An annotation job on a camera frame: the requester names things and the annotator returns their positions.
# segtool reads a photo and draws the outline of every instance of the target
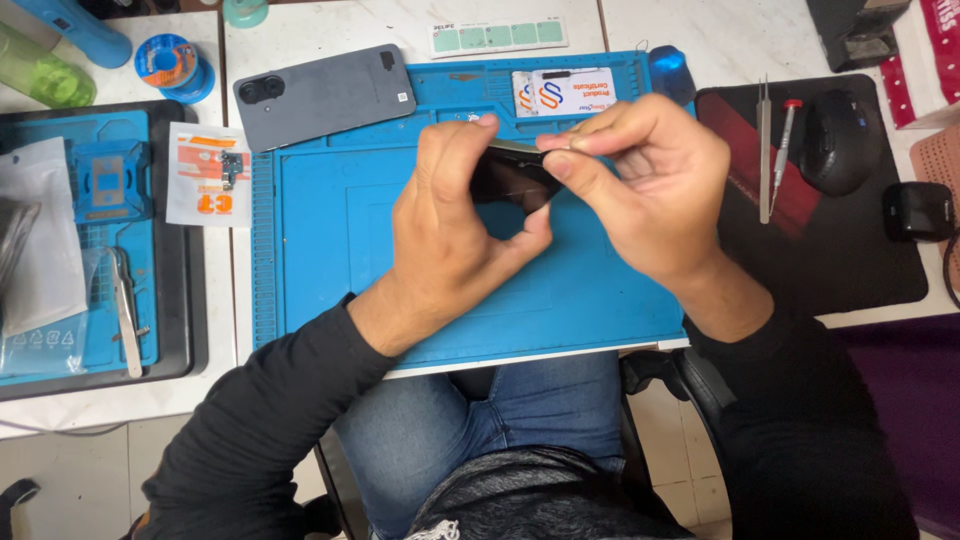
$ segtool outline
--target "white table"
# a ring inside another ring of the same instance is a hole
[[[649,47],[674,45],[686,53],[698,88],[829,77],[820,39],[804,0],[602,0],[611,51],[629,50],[644,39]],[[883,122],[900,180],[916,180],[910,147],[938,130],[892,129],[886,91],[878,68],[859,71],[874,78]],[[957,312],[942,275],[943,259],[936,245],[918,245],[929,293],[913,304],[875,307],[818,317],[838,328]]]
[[[396,43],[407,63],[430,61],[426,27],[429,24],[504,19],[512,16],[562,15],[570,46],[514,53],[472,55],[443,61],[489,60],[604,52],[600,13],[595,0],[361,0],[282,4],[270,7],[260,25],[225,28],[227,54],[228,124],[242,127],[232,93],[233,82],[280,66],[313,61],[350,51]],[[236,283],[237,354],[243,362],[252,351],[250,231],[233,230],[233,279]],[[318,314],[327,307],[317,306]],[[540,356],[526,356],[534,359]],[[442,368],[403,370],[403,376],[428,371],[467,369],[472,362]]]
[[[216,12],[117,19],[108,25],[129,37],[134,50],[147,37],[166,32],[179,34],[196,44],[213,66],[218,84],[209,96],[191,108],[200,123],[223,125]],[[78,65],[93,78],[97,85],[94,105],[162,99],[159,91],[139,80],[132,60],[117,69],[104,69],[93,65],[84,53],[65,39],[60,41],[53,53]],[[6,86],[0,86],[0,112],[40,109],[45,107]],[[71,430],[191,412],[203,400],[213,382],[236,366],[233,282],[227,229],[204,229],[204,273],[209,362],[199,375],[2,402],[0,420],[48,430]],[[28,434],[32,433],[0,426],[0,439]]]

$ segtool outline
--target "blue jeans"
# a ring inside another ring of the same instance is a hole
[[[333,427],[377,536],[406,536],[430,492],[462,463],[496,450],[572,448],[619,473],[617,352],[497,367],[490,395],[468,402],[445,374],[384,380]]]

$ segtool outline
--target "black tray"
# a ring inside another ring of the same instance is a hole
[[[206,341],[204,232],[200,227],[166,222],[170,122],[196,122],[196,118],[188,119],[183,105],[176,101],[156,100],[0,114],[0,125],[130,110],[143,110],[150,118],[158,359],[153,365],[144,366],[143,377],[138,379],[132,379],[123,369],[0,386],[0,401],[175,379],[199,373],[206,367],[209,349]],[[0,154],[12,150],[5,148],[4,141],[0,140]]]

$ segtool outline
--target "black sleeve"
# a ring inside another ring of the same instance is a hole
[[[335,308],[273,341],[218,380],[163,452],[143,491],[150,523],[135,538],[302,540],[294,467],[396,360]]]
[[[684,325],[736,398],[718,441],[734,538],[918,538],[873,400],[821,323],[778,305],[732,344]]]

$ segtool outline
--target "person's left hand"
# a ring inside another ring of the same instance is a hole
[[[394,204],[394,266],[347,305],[354,325],[397,356],[479,304],[550,245],[550,206],[509,240],[487,233],[470,198],[477,161],[497,118],[444,122],[420,132],[417,166]]]

